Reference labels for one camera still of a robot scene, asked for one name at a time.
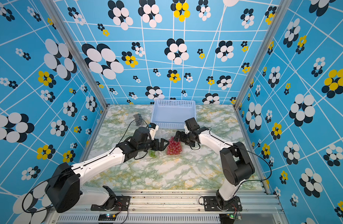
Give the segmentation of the green grape bunch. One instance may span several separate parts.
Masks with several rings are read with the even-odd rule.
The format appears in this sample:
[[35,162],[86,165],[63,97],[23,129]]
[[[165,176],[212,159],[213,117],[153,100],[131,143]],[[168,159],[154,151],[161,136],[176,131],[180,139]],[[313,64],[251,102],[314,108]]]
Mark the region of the green grape bunch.
[[156,152],[155,151],[149,151],[149,156],[151,158],[156,158]]

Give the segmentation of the red grape bunch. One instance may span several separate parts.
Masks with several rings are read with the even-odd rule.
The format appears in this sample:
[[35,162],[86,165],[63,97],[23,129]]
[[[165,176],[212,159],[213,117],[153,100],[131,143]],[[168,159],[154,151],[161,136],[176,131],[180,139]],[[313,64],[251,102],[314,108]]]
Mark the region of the red grape bunch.
[[169,139],[169,145],[167,147],[167,155],[175,155],[178,152],[178,143],[174,141],[174,137]]
[[172,155],[179,155],[182,153],[181,142],[175,141],[174,137],[172,138],[170,142],[170,153]]

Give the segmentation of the black grape bunch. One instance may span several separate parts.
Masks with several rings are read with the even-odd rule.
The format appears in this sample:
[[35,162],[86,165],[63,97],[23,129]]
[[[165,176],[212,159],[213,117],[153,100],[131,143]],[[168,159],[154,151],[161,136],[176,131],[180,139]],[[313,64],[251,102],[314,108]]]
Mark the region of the black grape bunch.
[[143,124],[143,119],[141,114],[137,113],[133,115],[136,126],[141,126]]

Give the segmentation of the clear plastic clamshell container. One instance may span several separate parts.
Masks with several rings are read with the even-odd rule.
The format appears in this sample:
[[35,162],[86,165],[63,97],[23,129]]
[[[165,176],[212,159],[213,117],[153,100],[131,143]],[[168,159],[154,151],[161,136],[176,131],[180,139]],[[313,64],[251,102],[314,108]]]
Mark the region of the clear plastic clamshell container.
[[125,124],[129,124],[134,127],[148,127],[148,122],[144,119],[144,115],[141,112],[131,112],[127,115]]

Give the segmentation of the white perforated plastic basket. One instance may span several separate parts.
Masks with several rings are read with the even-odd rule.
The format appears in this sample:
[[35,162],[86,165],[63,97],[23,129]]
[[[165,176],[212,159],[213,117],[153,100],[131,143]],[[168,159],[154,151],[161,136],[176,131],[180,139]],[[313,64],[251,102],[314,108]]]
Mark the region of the white perforated plastic basket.
[[165,129],[184,129],[185,121],[197,118],[196,103],[193,100],[156,100],[151,122]]

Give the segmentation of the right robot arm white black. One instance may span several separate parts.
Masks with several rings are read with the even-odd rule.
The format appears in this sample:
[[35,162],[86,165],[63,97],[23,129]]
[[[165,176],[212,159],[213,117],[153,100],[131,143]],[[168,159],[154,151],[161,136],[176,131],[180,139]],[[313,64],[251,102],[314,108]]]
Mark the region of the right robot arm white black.
[[225,181],[216,192],[218,208],[227,211],[236,206],[236,194],[255,172],[254,165],[245,145],[242,142],[232,143],[202,127],[195,131],[177,131],[174,140],[183,142],[191,148],[205,145],[219,154]]

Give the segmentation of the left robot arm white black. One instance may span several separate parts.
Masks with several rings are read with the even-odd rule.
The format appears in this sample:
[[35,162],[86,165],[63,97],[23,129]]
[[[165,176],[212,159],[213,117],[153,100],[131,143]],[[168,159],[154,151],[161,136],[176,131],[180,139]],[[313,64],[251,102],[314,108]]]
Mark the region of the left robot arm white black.
[[133,136],[104,154],[74,165],[68,165],[66,162],[60,164],[45,188],[55,210],[63,213],[77,205],[85,204],[96,205],[107,211],[115,208],[117,198],[110,187],[85,188],[84,183],[113,166],[136,158],[139,152],[164,151],[169,141],[156,139],[156,131],[156,127],[139,127]]

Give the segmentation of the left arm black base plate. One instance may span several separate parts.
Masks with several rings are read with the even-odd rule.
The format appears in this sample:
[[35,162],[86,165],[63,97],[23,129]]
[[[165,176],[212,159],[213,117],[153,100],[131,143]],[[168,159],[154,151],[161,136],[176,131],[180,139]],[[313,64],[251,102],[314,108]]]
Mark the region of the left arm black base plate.
[[131,196],[116,196],[108,207],[91,205],[91,211],[127,211],[130,205]]

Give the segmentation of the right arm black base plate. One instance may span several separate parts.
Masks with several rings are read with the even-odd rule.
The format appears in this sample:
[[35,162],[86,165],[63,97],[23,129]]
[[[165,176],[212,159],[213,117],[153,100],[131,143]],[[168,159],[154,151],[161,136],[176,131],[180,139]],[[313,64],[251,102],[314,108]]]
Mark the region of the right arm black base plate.
[[243,211],[240,198],[238,196],[234,196],[228,201],[225,201],[219,196],[204,196],[202,199],[205,211]]

